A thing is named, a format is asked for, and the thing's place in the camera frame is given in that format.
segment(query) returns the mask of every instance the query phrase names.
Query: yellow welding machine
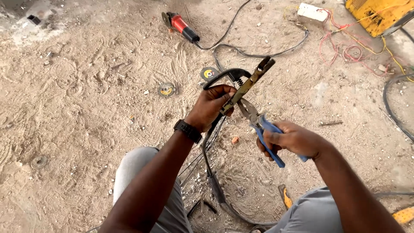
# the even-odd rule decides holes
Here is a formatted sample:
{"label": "yellow welding machine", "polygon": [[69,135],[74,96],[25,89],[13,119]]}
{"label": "yellow welding machine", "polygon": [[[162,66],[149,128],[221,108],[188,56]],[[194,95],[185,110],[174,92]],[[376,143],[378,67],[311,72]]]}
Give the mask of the yellow welding machine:
{"label": "yellow welding machine", "polygon": [[389,35],[414,17],[414,0],[348,0],[345,7],[372,37]]}

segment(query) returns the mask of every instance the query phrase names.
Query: hand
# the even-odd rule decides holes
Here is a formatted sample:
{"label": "hand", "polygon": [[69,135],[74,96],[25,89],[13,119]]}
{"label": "hand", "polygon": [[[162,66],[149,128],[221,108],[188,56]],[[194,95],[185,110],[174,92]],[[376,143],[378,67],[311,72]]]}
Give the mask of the hand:
{"label": "hand", "polygon": [[[333,148],[332,144],[320,135],[302,128],[295,123],[280,121],[273,124],[284,133],[264,131],[263,140],[270,150],[272,148],[275,148],[276,150],[287,149],[295,154],[315,159],[321,151],[326,150],[327,148]],[[269,157],[270,161],[273,161],[259,138],[257,138],[256,144],[259,150],[264,152],[265,156]]]}
{"label": "hand", "polygon": [[[228,85],[218,85],[203,90],[184,121],[200,133],[207,132],[211,128],[211,123],[219,115],[220,109],[236,91],[236,88]],[[231,108],[227,112],[228,117],[231,116],[233,110],[234,108]]]}

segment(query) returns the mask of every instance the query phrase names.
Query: black wristwatch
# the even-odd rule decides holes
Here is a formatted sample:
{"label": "black wristwatch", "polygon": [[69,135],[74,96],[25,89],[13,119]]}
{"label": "black wristwatch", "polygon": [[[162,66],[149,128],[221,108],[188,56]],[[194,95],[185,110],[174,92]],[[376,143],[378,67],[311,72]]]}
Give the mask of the black wristwatch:
{"label": "black wristwatch", "polygon": [[198,142],[200,142],[202,136],[201,134],[198,132],[198,130],[185,123],[184,120],[178,120],[176,125],[174,125],[174,131],[175,130],[181,130],[183,133],[185,133],[187,135],[187,137],[191,140],[193,140],[195,142],[195,144],[197,144]]}

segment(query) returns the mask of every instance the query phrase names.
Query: leg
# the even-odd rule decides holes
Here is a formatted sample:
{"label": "leg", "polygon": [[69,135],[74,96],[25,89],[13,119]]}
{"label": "leg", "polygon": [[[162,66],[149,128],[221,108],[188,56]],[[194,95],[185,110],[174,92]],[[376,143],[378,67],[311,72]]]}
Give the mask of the leg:
{"label": "leg", "polygon": [[343,233],[338,208],[328,189],[307,192],[266,233]]}
{"label": "leg", "polygon": [[[113,204],[135,177],[136,174],[157,154],[158,150],[153,147],[140,147],[125,154],[121,164],[116,170],[115,185],[113,188]],[[192,233],[190,223],[184,209],[181,197],[181,187],[178,178],[171,191],[171,195],[164,206],[151,233]]]}

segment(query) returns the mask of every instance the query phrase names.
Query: sandy ground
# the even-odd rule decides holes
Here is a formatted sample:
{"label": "sandy ground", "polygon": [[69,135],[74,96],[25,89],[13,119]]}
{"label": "sandy ground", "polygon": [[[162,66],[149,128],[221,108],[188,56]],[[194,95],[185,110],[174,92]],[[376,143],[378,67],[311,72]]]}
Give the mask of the sandy ground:
{"label": "sandy ground", "polygon": [[[307,3],[334,9],[339,23],[353,22],[340,2]],[[190,25],[204,47],[221,37],[242,3],[186,1]],[[285,7],[299,3],[253,0],[241,10],[224,42],[259,54],[295,45],[303,31],[282,15]],[[212,53],[168,32],[162,11],[179,12],[187,20],[181,0],[32,0],[18,14],[38,15],[42,25],[23,27],[25,18],[1,19],[1,232],[85,232],[100,225],[111,209],[108,192],[125,152],[144,145],[162,147],[175,122],[191,110],[201,91],[201,69],[214,66]],[[287,14],[309,28],[309,38],[276,57],[276,65],[248,99],[270,120],[291,120],[330,140],[373,192],[413,190],[413,145],[380,110],[385,109],[383,86],[392,75],[378,77],[342,57],[326,66],[318,54],[321,24],[299,18],[293,10]],[[405,28],[414,34],[413,23]],[[367,36],[359,26],[353,30]],[[335,39],[349,40],[340,34]],[[372,45],[380,49],[381,40],[373,39]],[[414,62],[414,45],[401,32],[388,36],[387,45],[407,63]],[[51,58],[46,57],[49,51]],[[325,45],[323,53],[330,57],[333,50]],[[389,58],[384,53],[366,63],[378,71]],[[247,70],[260,61],[229,49],[222,49],[219,59],[226,68]],[[130,65],[111,70],[128,60]],[[156,89],[163,82],[175,83],[178,92],[161,98]],[[390,90],[391,108],[409,129],[414,127],[413,90],[409,82]],[[339,120],[343,124],[319,126]],[[232,145],[235,136],[240,142]],[[263,160],[255,138],[236,109],[210,152],[212,166],[237,210],[257,221],[273,221],[285,212],[278,185],[285,184],[296,200],[323,181],[311,161],[303,163],[289,152],[280,153],[284,169]],[[199,151],[196,147],[186,164]],[[200,163],[183,186],[187,209],[199,198],[217,206],[204,170]],[[413,202],[406,197],[381,201],[389,212]],[[214,215],[198,209],[190,222],[195,232],[248,229],[222,210]],[[404,227],[414,232],[410,225]]]}

